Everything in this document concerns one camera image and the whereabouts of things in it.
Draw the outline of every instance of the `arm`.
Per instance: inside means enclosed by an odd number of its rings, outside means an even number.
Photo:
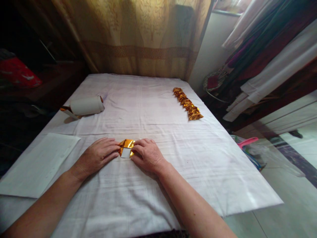
[[[132,161],[159,177],[184,226],[193,237],[236,237],[217,212],[167,162],[154,140],[135,142]]]
[[[118,144],[108,138],[94,142],[1,237],[50,237],[83,181],[118,157],[112,153]]]

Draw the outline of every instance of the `window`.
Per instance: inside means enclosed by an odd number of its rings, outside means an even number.
[[[213,10],[218,13],[240,15],[245,12],[252,0],[215,0]]]

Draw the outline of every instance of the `beige curtain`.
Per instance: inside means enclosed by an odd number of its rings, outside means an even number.
[[[66,25],[93,73],[188,80],[210,17],[211,0],[27,0],[44,5],[49,26]]]

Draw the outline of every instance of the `hand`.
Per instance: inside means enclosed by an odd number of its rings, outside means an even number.
[[[84,181],[89,175],[99,171],[109,161],[119,156],[119,153],[114,152],[120,149],[119,144],[114,138],[101,138],[95,141],[70,168],[70,172]]]
[[[138,152],[142,157],[134,154],[131,156],[131,160],[141,168],[155,174],[160,173],[168,164],[152,139],[137,140],[132,147],[132,151]]]

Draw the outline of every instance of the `purple garment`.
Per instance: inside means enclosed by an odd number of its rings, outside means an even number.
[[[228,67],[229,68],[234,68],[235,65],[237,64],[237,62],[240,60],[240,57],[242,55],[244,55],[244,52],[246,51],[246,49],[251,45],[253,44],[253,42],[255,41],[256,39],[256,36],[252,36],[248,42],[245,43],[245,45],[237,52],[234,54],[234,56],[232,56],[230,58],[229,61],[227,61],[226,63],[228,64]]]

